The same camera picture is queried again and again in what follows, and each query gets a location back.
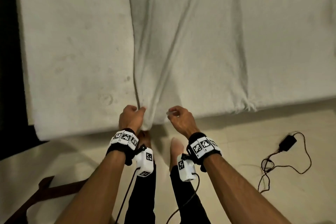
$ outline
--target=beige tile floor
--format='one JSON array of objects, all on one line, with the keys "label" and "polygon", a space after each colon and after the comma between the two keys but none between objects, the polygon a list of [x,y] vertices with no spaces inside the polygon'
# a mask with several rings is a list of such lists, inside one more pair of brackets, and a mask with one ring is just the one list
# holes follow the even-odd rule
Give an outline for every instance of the beige tile floor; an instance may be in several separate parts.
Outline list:
[{"label": "beige tile floor", "polygon": [[[292,131],[306,136],[307,150],[313,165],[304,175],[292,169],[276,169],[270,173],[271,190],[264,196],[292,223],[336,223],[336,100],[323,101],[232,116],[198,120],[200,129],[214,139],[224,157],[254,187],[260,179],[260,162],[277,149],[278,143]],[[52,186],[87,178],[104,157],[113,132],[64,138],[48,142],[0,162],[0,223],[25,202],[36,190],[38,182],[56,175]],[[157,163],[155,197],[156,223],[166,223],[177,209],[169,177],[169,146],[172,137],[183,139],[170,124],[151,130]],[[274,156],[279,165],[293,165],[303,171],[309,164],[303,140],[289,152]],[[120,205],[134,171],[125,167],[113,216]],[[198,195],[212,223],[229,223],[206,173],[201,178]],[[29,209],[29,223],[53,223],[73,196],[39,203]],[[119,223],[124,222],[127,201]],[[170,223],[179,223],[176,214]]]}]

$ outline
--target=black pants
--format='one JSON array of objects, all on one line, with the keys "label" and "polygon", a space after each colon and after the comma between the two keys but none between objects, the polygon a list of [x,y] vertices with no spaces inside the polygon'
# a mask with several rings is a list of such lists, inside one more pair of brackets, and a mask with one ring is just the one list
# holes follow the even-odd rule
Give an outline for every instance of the black pants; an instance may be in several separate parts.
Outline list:
[{"label": "black pants", "polygon": [[[180,209],[181,223],[210,223],[207,214],[197,195],[186,204],[195,193],[190,182],[183,182],[180,179],[179,170],[174,166],[170,173],[171,183],[173,185],[174,194],[178,208]],[[128,209],[125,217],[125,224],[135,223],[142,216],[146,219],[146,223],[155,223],[154,196],[156,184],[156,165],[154,171],[147,177],[137,176],[132,195],[128,202]]]}]

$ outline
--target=black cable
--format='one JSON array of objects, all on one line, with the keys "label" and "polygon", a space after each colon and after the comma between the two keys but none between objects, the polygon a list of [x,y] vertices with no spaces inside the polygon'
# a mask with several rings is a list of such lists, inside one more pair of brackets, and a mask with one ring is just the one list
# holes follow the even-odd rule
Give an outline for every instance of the black cable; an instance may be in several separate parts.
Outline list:
[{"label": "black cable", "polygon": [[[196,192],[197,192],[198,187],[199,187],[199,185],[200,185],[200,177],[199,177],[199,175],[196,174],[196,173],[192,173],[192,175],[197,175],[197,177],[198,177],[198,184],[197,184],[195,193],[191,196],[191,198],[190,198],[187,202],[185,202],[185,203],[182,205],[181,209],[182,209],[187,203],[189,203],[189,202],[192,200],[192,198],[196,195]],[[174,211],[174,213],[173,213],[172,215],[170,215],[170,217],[169,217],[169,219],[167,220],[166,224],[168,224],[168,222],[170,221],[170,219],[171,219],[171,218],[174,216],[174,214],[177,213],[179,210],[180,210],[180,209],[177,209],[176,211]]]},{"label": "black cable", "polygon": [[[310,162],[309,167],[308,167],[305,171],[303,171],[303,172],[299,172],[299,171],[297,171],[297,170],[296,170],[294,167],[292,167],[292,166],[276,166],[276,165],[274,164],[274,162],[270,160],[270,157],[272,157],[272,156],[274,156],[274,155],[280,153],[281,151],[278,150],[277,152],[272,153],[272,154],[269,155],[267,158],[264,158],[264,159],[262,160],[262,162],[261,162],[261,169],[264,171],[264,175],[262,175],[262,177],[261,177],[261,179],[260,179],[260,181],[259,181],[259,184],[258,184],[258,191],[259,191],[260,183],[261,183],[261,181],[263,180],[264,176],[266,176],[267,179],[268,179],[268,188],[262,190],[260,193],[263,193],[263,192],[265,192],[265,191],[269,191],[269,190],[270,190],[270,188],[271,188],[271,187],[270,187],[270,185],[271,185],[271,180],[270,180],[270,178],[268,177],[267,174],[268,174],[270,171],[272,171],[272,170],[274,170],[275,168],[277,168],[277,167],[291,167],[292,169],[294,169],[294,170],[295,170],[298,174],[300,174],[300,175],[303,175],[305,172],[307,172],[307,171],[311,168],[311,166],[312,166],[312,159],[310,158],[310,156],[309,156],[309,154],[308,154],[308,152],[307,152],[305,135],[304,135],[303,133],[301,133],[301,132],[296,132],[296,133],[293,134],[293,136],[295,136],[296,134],[301,134],[301,135],[303,136],[304,150],[305,150],[305,152],[306,152],[306,154],[307,154],[307,156],[308,156],[308,158],[309,158],[309,162]],[[268,162],[272,163],[273,166],[270,167],[270,168],[266,168]]]},{"label": "black cable", "polygon": [[134,173],[133,173],[133,176],[132,176],[131,182],[130,182],[129,185],[128,185],[128,189],[127,189],[127,191],[126,191],[126,195],[125,195],[125,197],[124,197],[123,203],[121,204],[121,207],[120,207],[120,210],[119,210],[117,219],[115,220],[116,223],[118,223],[118,219],[119,219],[121,210],[123,209],[123,206],[124,206],[124,203],[125,203],[125,200],[126,200],[128,191],[129,191],[129,189],[130,189],[130,187],[131,187],[131,184],[132,184],[132,181],[133,181],[133,179],[134,179],[134,175],[135,175],[135,173],[136,173],[139,169],[140,169],[140,168],[138,167],[138,168],[134,171]]}]

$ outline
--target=wristband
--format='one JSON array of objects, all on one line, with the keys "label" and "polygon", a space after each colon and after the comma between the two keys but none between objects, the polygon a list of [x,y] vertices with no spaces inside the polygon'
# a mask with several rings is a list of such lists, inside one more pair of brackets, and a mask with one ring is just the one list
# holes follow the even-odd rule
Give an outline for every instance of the wristband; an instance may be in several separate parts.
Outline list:
[{"label": "wristband", "polygon": [[203,166],[205,158],[216,153],[222,156],[222,151],[218,145],[211,138],[206,137],[205,134],[200,132],[191,135],[187,151],[193,162],[197,165],[201,165],[202,172],[206,172]]},{"label": "wristband", "polygon": [[118,150],[125,153],[126,161],[125,165],[132,165],[132,159],[135,156],[135,149],[138,145],[139,139],[135,136],[135,133],[130,128],[125,128],[118,131],[114,137],[112,137],[106,155],[110,151]]}]

